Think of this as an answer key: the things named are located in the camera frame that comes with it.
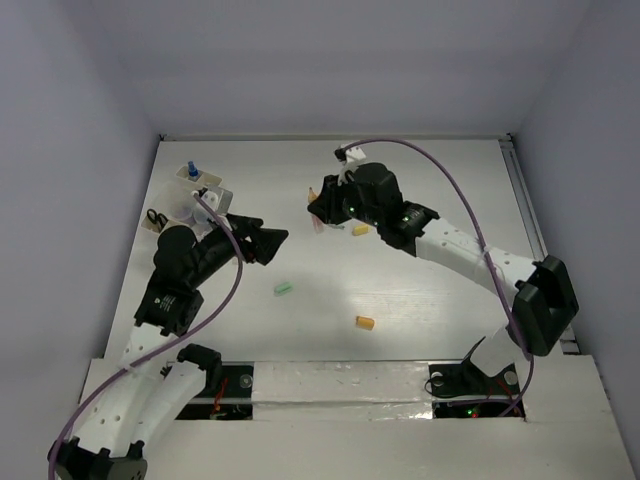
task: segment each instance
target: purple cable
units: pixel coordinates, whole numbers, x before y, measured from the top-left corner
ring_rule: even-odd
[[[509,325],[511,326],[511,329],[513,330],[513,333],[516,337],[516,342],[518,343],[518,346],[522,350],[524,358],[526,358],[530,362],[529,376],[527,377],[527,381],[522,387],[520,394],[504,412],[498,415],[499,417],[504,417],[518,405],[520,400],[522,400],[522,397],[524,396],[525,392],[529,388],[529,384],[531,383],[531,379],[533,378],[533,356],[531,356],[527,351],[527,344],[524,340],[524,336],[522,335],[520,326],[518,325],[515,318],[513,317],[513,313],[511,312],[511,308],[509,307],[509,302],[507,302],[507,296],[505,295],[504,290],[502,289],[502,285],[500,284],[500,279],[498,278],[498,273],[496,272],[496,267],[493,264],[493,260],[491,259],[491,255],[489,254],[489,251],[487,250],[487,242],[485,241],[482,230],[480,229],[478,218],[476,217],[476,214],[473,212],[473,209],[471,208],[471,205],[469,204],[467,197],[464,196],[464,193],[462,193],[460,186],[454,180],[453,176],[444,167],[444,165],[442,165],[438,160],[436,160],[436,158],[433,155],[431,155],[429,152],[418,147],[417,145],[414,145],[411,142],[408,142],[407,140],[402,140],[399,138],[369,138],[366,140],[358,140],[357,142],[353,142],[353,143],[350,143],[349,145],[342,147],[342,150],[347,151],[350,148],[359,147],[360,145],[366,145],[368,143],[397,143],[399,145],[404,145],[405,147],[409,147],[412,150],[415,150],[421,155],[424,155],[425,157],[427,157],[429,160],[431,160],[431,162],[436,167],[438,167],[438,169],[444,174],[444,176],[447,177],[447,179],[449,180],[449,183],[451,183],[451,186],[458,194],[458,197],[460,197],[460,200],[462,200],[462,203],[464,204],[464,208],[467,210],[467,214],[469,215],[469,218],[471,219],[471,223],[473,224],[473,228],[476,231],[480,248],[482,248],[482,251],[485,252],[484,257],[485,257],[485,261],[487,262],[487,268],[489,269],[489,273],[491,274],[491,279],[493,280],[493,284],[496,287],[496,293],[498,294],[498,298],[500,299],[500,303],[502,304],[504,313],[507,316],[507,319],[509,320]]]
[[[231,245],[233,245],[233,249],[234,249],[234,251],[236,253],[236,256],[238,257],[238,273],[236,274],[236,279],[233,282],[233,286],[231,287],[231,290],[229,290],[229,293],[227,294],[227,296],[224,298],[222,303],[220,303],[218,308],[216,308],[213,311],[213,313],[211,313],[211,315],[209,315],[207,318],[205,318],[199,325],[194,327],[191,331],[187,332],[182,337],[178,337],[178,338],[170,341],[169,343],[163,345],[162,347],[160,347],[160,348],[158,348],[156,350],[153,350],[153,351],[147,353],[146,355],[138,358],[137,360],[134,360],[133,362],[131,362],[131,367],[132,368],[139,367],[140,365],[142,365],[145,362],[148,362],[152,358],[157,357],[158,355],[163,354],[164,352],[166,352],[167,350],[175,347],[176,345],[179,345],[179,344],[187,341],[189,338],[191,338],[196,333],[198,333],[200,330],[202,330],[207,325],[209,325],[220,314],[220,312],[222,312],[222,310],[224,310],[226,308],[226,306],[229,304],[229,302],[231,301],[231,299],[235,295],[236,290],[238,289],[238,286],[240,285],[240,279],[242,278],[242,268],[243,268],[242,264],[244,262],[244,257],[242,255],[242,252],[240,251],[240,245],[238,245],[238,242],[235,239],[235,237],[233,236],[233,233],[224,224],[224,221],[222,220],[220,215],[218,215],[216,212],[214,212],[211,209],[211,207],[209,207],[209,205],[207,205],[206,202],[204,202],[200,198],[200,196],[198,194],[194,194],[193,197],[196,199],[196,201],[200,205],[202,205],[202,207],[207,211],[207,213],[209,215],[211,215],[211,217],[215,220],[215,222],[218,224],[218,226],[220,226],[222,231],[225,233],[225,235],[231,241]],[[53,444],[53,448],[51,449],[51,454],[50,454],[50,457],[49,457],[49,475],[48,475],[49,480],[55,480],[55,478],[56,478],[56,471],[55,471],[56,459],[58,458],[58,453],[60,452],[60,447],[62,446],[62,442],[64,441],[64,439],[67,436],[67,434],[71,431],[71,428],[73,428],[73,424],[76,422],[76,420],[78,420],[78,417],[82,414],[82,412],[84,412],[86,410],[86,408],[89,405],[91,405],[91,403],[98,397],[98,395],[100,395],[107,388],[109,388],[116,381],[118,381],[118,379],[120,379],[121,377],[123,377],[126,374],[127,374],[127,370],[123,368],[123,369],[118,370],[113,375],[111,375],[98,388],[96,388],[91,393],[91,395],[89,395],[86,398],[86,400],[84,402],[82,402],[78,406],[78,408],[73,413],[73,415],[71,415],[71,418],[69,418],[69,420],[67,421],[65,426],[62,428],[62,431],[60,432],[60,435],[58,435],[58,438],[56,438],[56,441]]]

